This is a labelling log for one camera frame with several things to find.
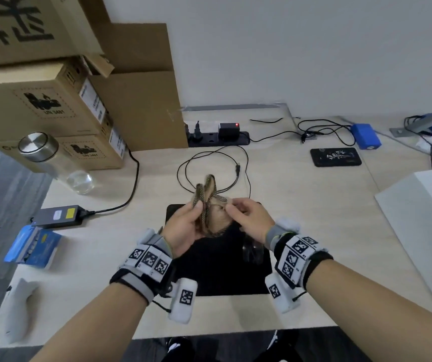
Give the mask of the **person's right hand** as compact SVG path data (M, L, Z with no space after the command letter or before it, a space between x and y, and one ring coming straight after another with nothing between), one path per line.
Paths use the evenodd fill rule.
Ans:
M275 221L261 203L249 198L233 198L227 204L246 207L247 219L234 219L234 221L241 226L243 232L270 249L272 240L268 240L267 236L274 228Z

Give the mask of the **person's left hand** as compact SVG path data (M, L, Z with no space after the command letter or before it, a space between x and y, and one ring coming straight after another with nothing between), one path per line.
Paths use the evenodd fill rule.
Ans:
M161 236L168 244L173 259L182 256L195 241L205 237L196 225L196 221L187 222L182 219L182 207L167 221Z

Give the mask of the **beige sock with patterned trim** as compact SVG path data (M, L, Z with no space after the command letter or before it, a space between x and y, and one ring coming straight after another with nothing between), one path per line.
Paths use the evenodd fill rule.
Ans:
M192 205L198 202L202 203L203 208L195 220L196 230L204 237L222 236L233 222L225 210L226 205L232 203L232 198L218 194L213 174L208 174L204 183L196 185Z

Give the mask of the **person's right forearm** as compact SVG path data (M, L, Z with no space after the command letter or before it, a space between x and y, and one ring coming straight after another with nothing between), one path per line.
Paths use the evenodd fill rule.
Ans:
M432 362L432 312L326 259L311 261L305 289L373 362Z

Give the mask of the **black mat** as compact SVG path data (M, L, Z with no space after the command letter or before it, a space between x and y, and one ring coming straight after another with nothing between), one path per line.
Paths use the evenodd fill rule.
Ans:
M176 279L198 283L197 296L268 294L265 277L272 273L269 250L264 262L254 265L243 261L245 233L237 222L220 237L201 238L174 260Z

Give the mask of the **black power strip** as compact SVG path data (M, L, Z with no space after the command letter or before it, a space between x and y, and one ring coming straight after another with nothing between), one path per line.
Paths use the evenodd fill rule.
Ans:
M189 148L225 147L225 146L247 146L251 143L248 132L240 132L237 139L221 139L217 132L192 133L188 140Z

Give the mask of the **black charger with red light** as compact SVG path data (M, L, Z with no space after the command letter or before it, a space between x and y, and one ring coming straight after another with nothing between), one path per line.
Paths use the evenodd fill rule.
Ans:
M220 123L218 126L218 138L224 141L234 141L239 138L239 123Z

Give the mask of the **flat cardboard box with symbol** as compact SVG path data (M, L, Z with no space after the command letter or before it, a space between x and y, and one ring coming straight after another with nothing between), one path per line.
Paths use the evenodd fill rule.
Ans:
M85 170L120 169L127 148L126 142L116 128L108 133L56 138L61 148L77 159ZM44 173L35 163L24 158L18 151L18 141L0 142L0 152L13 158L33 173Z

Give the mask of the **open plain cardboard box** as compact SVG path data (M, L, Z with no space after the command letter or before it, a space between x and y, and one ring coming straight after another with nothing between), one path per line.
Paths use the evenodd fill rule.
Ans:
M101 23L94 33L115 67L90 81L128 148L188 148L164 23Z

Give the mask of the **blue box device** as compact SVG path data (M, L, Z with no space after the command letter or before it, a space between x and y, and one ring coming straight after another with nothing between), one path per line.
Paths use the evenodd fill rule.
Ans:
M360 150L376 150L381 147L381 141L370 124L352 124L350 131Z

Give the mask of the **glass bottle with steel lid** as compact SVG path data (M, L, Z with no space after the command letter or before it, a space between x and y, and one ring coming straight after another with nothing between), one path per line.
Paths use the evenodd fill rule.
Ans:
M88 173L51 135L33 132L20 139L19 153L75 193L90 193L95 184Z

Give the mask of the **cardboard box with black symbol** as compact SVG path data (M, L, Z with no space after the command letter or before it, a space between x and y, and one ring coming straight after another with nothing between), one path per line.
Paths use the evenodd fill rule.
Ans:
M111 119L79 58L0 67L0 142L101 133Z

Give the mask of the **white box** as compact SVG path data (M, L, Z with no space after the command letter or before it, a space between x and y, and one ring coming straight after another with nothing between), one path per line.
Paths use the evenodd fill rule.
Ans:
M375 199L432 293L432 170L406 176Z

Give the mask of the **grey monitor stand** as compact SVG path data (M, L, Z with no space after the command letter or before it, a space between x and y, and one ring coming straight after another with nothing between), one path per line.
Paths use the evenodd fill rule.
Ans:
M389 128L389 131L395 138L405 138L419 135L423 132L430 132L432 134L430 127L432 127L432 113L427 113L407 117L404 119L402 127Z

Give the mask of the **large printed cardboard box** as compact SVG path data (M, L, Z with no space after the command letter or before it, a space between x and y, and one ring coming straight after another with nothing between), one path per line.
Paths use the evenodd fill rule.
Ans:
M97 64L103 0L0 0L0 66L83 55Z

